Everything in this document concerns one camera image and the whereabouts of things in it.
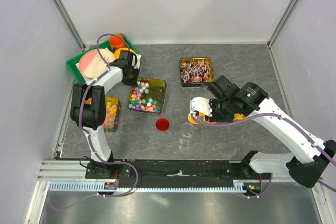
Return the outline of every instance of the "transparent glass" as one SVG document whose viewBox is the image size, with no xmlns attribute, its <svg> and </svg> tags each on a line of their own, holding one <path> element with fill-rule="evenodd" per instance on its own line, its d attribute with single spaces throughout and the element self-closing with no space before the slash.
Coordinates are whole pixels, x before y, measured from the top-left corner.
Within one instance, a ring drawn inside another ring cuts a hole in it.
<svg viewBox="0 0 336 224">
<path fill-rule="evenodd" d="M 192 123 L 183 123 L 180 127 L 179 142 L 182 146 L 189 146 L 195 133 L 195 127 Z"/>
</svg>

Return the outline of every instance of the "red bowl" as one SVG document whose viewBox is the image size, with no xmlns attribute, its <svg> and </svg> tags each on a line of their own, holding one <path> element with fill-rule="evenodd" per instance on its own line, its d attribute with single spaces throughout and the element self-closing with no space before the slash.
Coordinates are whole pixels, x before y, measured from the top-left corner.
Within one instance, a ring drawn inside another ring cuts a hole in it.
<svg viewBox="0 0 336 224">
<path fill-rule="evenodd" d="M 159 131 L 166 131 L 169 128 L 169 121 L 165 118 L 160 118 L 159 120 L 157 120 L 156 122 L 156 128 Z"/>
</svg>

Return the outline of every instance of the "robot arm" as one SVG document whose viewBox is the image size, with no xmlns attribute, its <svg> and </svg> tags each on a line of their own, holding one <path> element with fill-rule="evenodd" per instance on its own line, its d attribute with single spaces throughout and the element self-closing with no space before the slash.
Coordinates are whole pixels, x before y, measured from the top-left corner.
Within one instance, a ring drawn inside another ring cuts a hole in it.
<svg viewBox="0 0 336 224">
<path fill-rule="evenodd" d="M 128 50 L 122 50 L 119 59 L 106 68 L 105 75 L 98 80 L 86 83 L 76 83 L 73 89 L 70 117 L 79 126 L 80 104 L 87 86 L 92 84 L 85 100 L 91 100 L 91 104 L 85 104 L 82 112 L 82 125 L 84 134 L 89 143 L 89 135 L 96 152 L 106 162 L 113 162 L 113 153 L 107 145 L 103 123 L 106 117 L 105 94 L 117 83 L 122 82 L 127 86 L 136 85 L 140 71 L 141 55 L 136 55 Z M 100 162 L 91 150 L 91 159 Z"/>
<path fill-rule="evenodd" d="M 244 116 L 264 113 L 280 115 L 280 118 L 261 116 L 254 118 L 253 121 L 261 124 L 282 141 L 291 153 L 264 154 L 252 151 L 242 160 L 248 168 L 259 174 L 275 173 L 278 176 L 288 176 L 289 173 L 298 183 L 307 187 L 314 186 L 329 163 L 316 146 L 333 156 L 336 152 L 336 143 L 333 140 L 325 142 L 303 129 L 254 83 L 248 82 L 240 89 L 224 76 L 220 76 L 209 85 L 208 89 L 216 99 L 197 97 L 190 101 L 191 114 L 203 123 L 232 122 L 237 114 Z M 283 120 L 284 118 L 299 126 L 314 140 L 315 144 L 308 142 L 296 128 Z"/>
</svg>

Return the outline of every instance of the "gray table surface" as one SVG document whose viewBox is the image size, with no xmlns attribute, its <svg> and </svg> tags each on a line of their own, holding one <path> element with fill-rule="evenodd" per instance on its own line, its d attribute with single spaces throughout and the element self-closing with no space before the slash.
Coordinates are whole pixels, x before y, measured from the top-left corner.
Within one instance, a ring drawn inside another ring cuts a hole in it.
<svg viewBox="0 0 336 224">
<path fill-rule="evenodd" d="M 127 107 L 130 87 L 117 84 L 107 96 L 122 103 L 119 127 L 106 138 L 115 158 L 145 159 L 242 159 L 250 150 L 264 153 L 286 153 L 288 149 L 255 122 L 228 129 L 197 125 L 192 144 L 181 146 L 179 130 L 187 122 L 189 101 L 193 97 L 211 98 L 206 88 L 183 89 L 179 75 L 179 59 L 210 57 L 215 78 L 225 75 L 240 87 L 246 82 L 261 86 L 284 110 L 279 85 L 266 45 L 140 45 L 142 54 L 140 77 L 167 82 L 166 103 L 161 116 L 130 111 Z M 166 118 L 166 132 L 156 129 L 159 118 Z M 75 122 L 68 124 L 61 157 L 89 155 L 84 134 Z"/>
</svg>

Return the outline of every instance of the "orange object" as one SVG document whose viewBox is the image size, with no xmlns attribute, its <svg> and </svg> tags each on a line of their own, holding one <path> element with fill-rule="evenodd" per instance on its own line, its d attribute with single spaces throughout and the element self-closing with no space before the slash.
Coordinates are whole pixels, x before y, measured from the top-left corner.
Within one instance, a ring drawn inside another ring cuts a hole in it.
<svg viewBox="0 0 336 224">
<path fill-rule="evenodd" d="M 120 58 L 120 53 L 121 51 L 129 51 L 127 47 L 122 47 L 122 48 L 119 48 L 117 49 L 115 52 L 114 52 L 114 58 L 115 59 L 119 59 Z M 131 52 L 134 53 L 135 55 L 137 54 L 133 49 L 131 49 Z"/>
<path fill-rule="evenodd" d="M 110 46 L 116 50 L 122 47 L 126 47 L 126 44 L 117 36 L 111 36 L 109 39 Z"/>
</svg>

